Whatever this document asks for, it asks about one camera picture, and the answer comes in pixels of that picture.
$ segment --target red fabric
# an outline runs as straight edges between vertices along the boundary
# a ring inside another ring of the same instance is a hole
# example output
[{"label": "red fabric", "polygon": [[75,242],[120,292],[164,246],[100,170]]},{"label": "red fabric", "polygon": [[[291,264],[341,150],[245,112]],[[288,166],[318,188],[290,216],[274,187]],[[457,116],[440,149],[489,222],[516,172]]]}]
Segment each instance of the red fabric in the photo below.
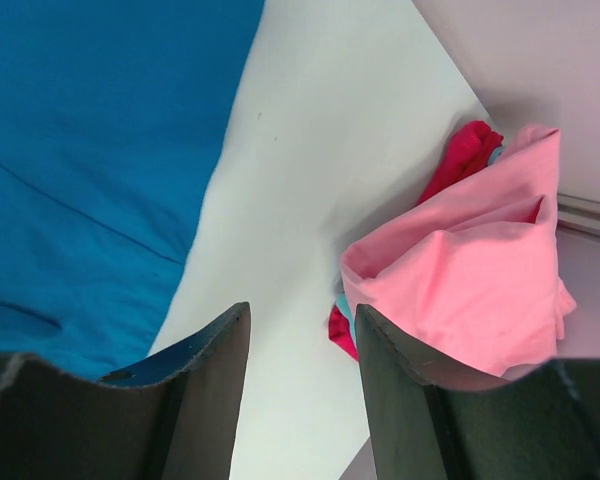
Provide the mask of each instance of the red fabric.
[{"label": "red fabric", "polygon": [[335,305],[329,315],[329,340],[347,352],[355,361],[358,361],[358,350],[351,338],[349,320]]},{"label": "red fabric", "polygon": [[[420,196],[418,205],[484,169],[493,151],[502,146],[503,138],[482,120],[467,123],[449,140],[445,156]],[[358,350],[351,338],[349,321],[335,305],[329,315],[329,339],[358,360]]]},{"label": "red fabric", "polygon": [[502,139],[502,135],[481,120],[467,123],[451,137],[447,152],[418,205],[485,168],[493,151],[502,146]]}]

